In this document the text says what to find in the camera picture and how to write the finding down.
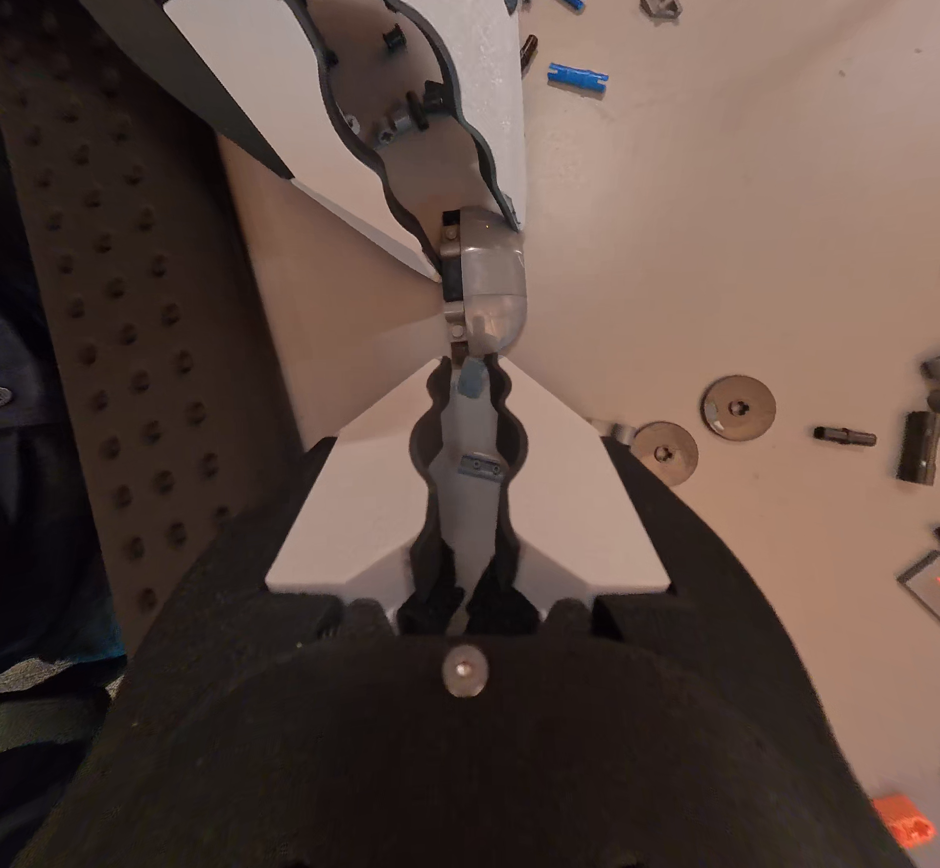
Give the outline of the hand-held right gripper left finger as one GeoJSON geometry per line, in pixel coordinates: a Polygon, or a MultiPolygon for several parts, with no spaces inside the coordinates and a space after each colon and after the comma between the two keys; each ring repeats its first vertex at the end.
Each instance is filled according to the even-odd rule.
{"type": "Polygon", "coordinates": [[[425,525],[429,489],[410,442],[432,409],[430,361],[343,427],[266,575],[275,593],[376,601],[395,614],[415,591],[410,550],[425,525]]]}

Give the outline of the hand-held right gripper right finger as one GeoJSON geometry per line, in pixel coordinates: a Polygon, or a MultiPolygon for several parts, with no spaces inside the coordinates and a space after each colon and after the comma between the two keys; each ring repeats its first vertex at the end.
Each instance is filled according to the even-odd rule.
{"type": "Polygon", "coordinates": [[[540,615],[562,600],[591,607],[600,595],[665,592],[670,578],[601,434],[514,363],[499,366],[526,437],[508,487],[515,589],[540,615]]]}

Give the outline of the dark perforated panel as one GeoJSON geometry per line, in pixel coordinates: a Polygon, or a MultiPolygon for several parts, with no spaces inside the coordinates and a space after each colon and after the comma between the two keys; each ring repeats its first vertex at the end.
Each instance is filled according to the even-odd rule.
{"type": "Polygon", "coordinates": [[[77,0],[2,0],[2,129],[132,653],[297,426],[214,133],[77,0]]]}

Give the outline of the black lego tube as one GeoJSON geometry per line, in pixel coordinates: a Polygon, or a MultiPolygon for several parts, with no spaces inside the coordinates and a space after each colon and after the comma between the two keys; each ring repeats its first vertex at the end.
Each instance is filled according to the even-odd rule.
{"type": "Polygon", "coordinates": [[[906,415],[896,477],[918,485],[933,486],[937,471],[939,414],[932,410],[906,415]]]}

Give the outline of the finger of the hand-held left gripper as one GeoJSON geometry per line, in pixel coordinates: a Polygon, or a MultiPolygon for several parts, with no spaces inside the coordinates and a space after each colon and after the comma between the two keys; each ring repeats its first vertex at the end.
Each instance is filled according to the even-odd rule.
{"type": "Polygon", "coordinates": [[[526,151],[519,0],[383,0],[426,37],[451,112],[476,146],[481,177],[511,229],[524,229],[526,151]]]}
{"type": "Polygon", "coordinates": [[[163,10],[297,188],[418,274],[441,281],[427,233],[336,102],[325,42],[298,0],[165,0],[163,10]]]}

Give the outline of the dark grey domed lego assembly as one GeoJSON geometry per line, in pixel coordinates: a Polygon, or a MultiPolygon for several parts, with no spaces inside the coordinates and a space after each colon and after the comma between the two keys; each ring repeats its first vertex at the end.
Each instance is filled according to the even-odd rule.
{"type": "Polygon", "coordinates": [[[442,216],[440,259],[454,363],[504,353],[527,316],[523,235],[490,209],[449,210],[442,216]]]}

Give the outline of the round grey lego disc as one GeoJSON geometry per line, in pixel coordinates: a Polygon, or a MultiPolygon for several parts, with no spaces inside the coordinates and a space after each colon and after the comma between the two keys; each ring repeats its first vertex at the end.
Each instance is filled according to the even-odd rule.
{"type": "Polygon", "coordinates": [[[728,375],[704,392],[700,414],[713,434],[731,442],[750,442],[766,434],[776,419],[776,399],[758,379],[728,375]]]}
{"type": "Polygon", "coordinates": [[[666,486],[688,482],[699,465],[699,447],[692,435],[674,422],[657,421],[638,428],[631,453],[666,486]]]}

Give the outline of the orange lego block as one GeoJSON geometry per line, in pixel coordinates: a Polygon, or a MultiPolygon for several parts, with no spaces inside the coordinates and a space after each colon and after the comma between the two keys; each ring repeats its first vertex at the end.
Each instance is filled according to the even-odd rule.
{"type": "Polygon", "coordinates": [[[891,793],[871,801],[877,815],[894,838],[907,851],[931,845],[938,839],[934,821],[925,815],[910,796],[891,793]]]}

